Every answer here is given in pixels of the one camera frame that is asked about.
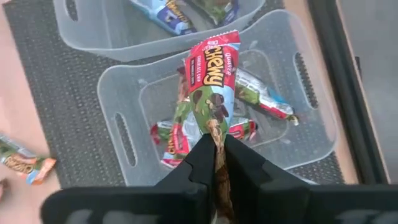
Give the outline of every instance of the floor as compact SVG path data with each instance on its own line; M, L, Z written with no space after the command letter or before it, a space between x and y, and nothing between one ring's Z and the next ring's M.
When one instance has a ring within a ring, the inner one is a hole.
M48 155L49 150L25 79L7 19L0 9L0 132L31 151ZM9 192L0 202L0 223L39 224L39 209L48 195L60 188L55 172L40 186L29 186L13 171L0 166L0 179L9 180Z
M398 183L398 1L340 2L389 176Z

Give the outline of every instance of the blue wrapper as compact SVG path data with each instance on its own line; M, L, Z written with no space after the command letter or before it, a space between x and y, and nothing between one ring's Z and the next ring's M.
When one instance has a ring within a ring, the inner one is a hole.
M146 5L132 0L133 5L156 24L174 35L185 35L196 32L191 20L178 8L176 0L150 0Z

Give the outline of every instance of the green wrapper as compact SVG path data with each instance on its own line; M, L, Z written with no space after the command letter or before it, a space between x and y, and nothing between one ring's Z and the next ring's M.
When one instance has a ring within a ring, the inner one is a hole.
M215 157L216 207L221 217L235 223L224 141L233 115L239 34L229 32L194 46L185 59L185 75L193 114L200 130L210 133Z
M28 184L39 185L55 164L55 159L36 156L26 148L0 134L0 160L8 168L26 179Z

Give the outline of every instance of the chocolate chip image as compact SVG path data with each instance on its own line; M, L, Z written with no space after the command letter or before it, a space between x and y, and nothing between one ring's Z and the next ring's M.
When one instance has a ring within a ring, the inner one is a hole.
M228 111L226 110L226 108L225 108L224 105L221 105L221 112L223 113L223 115L224 115L226 118L229 117L229 113L228 113Z
M193 93L192 101L194 104L197 104L199 102L201 94L202 94L201 90L197 90Z
M211 95L211 102L216 106L222 105L224 103L224 96L219 93L213 93Z

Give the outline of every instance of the red wrapper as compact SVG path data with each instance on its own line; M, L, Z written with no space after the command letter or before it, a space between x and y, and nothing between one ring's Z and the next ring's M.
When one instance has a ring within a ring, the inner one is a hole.
M193 114L199 129L210 133L217 146L215 203L219 214L230 223L235 222L235 217L224 141L233 116L240 43L237 31L210 37L194 46L185 60Z

